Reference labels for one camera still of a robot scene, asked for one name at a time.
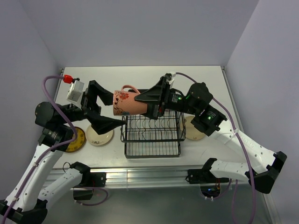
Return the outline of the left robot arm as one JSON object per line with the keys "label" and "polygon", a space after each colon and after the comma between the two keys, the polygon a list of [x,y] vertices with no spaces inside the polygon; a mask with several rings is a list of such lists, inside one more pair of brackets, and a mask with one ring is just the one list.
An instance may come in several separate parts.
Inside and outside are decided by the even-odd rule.
{"label": "left robot arm", "polygon": [[101,116],[97,105],[100,98],[105,105],[112,105],[113,94],[96,81],[85,88],[78,79],[70,81],[67,98],[71,104],[58,105],[52,97],[41,102],[35,110],[35,123],[43,128],[35,154],[14,190],[0,202],[4,220],[17,224],[42,223],[50,207],[71,188],[94,189],[89,166],[75,162],[56,181],[45,187],[44,183],[53,166],[64,154],[69,144],[78,138],[73,122],[88,120],[98,134],[105,134],[123,121]]}

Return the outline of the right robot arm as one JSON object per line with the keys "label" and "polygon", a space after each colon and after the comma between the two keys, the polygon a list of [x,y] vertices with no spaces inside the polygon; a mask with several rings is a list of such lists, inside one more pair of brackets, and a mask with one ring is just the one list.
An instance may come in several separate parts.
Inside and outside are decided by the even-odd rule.
{"label": "right robot arm", "polygon": [[214,99],[205,83],[194,82],[187,94],[181,96],[171,88],[173,74],[167,73],[157,84],[142,90],[135,101],[148,106],[144,116],[157,119],[166,109],[193,115],[191,124],[235,153],[244,156],[246,162],[227,162],[210,158],[202,167],[203,179],[212,182],[216,178],[247,181],[254,190],[268,194],[277,180],[287,155],[273,152],[236,128],[230,113],[223,114],[210,105]]}

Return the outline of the pink floral mug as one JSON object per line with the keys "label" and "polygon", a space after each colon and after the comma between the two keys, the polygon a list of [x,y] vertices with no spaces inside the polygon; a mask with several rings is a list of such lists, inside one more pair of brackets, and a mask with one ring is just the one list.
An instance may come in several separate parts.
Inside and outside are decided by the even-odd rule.
{"label": "pink floral mug", "polygon": [[113,114],[114,116],[131,116],[147,112],[147,104],[135,101],[140,92],[131,85],[124,85],[121,90],[114,91]]}

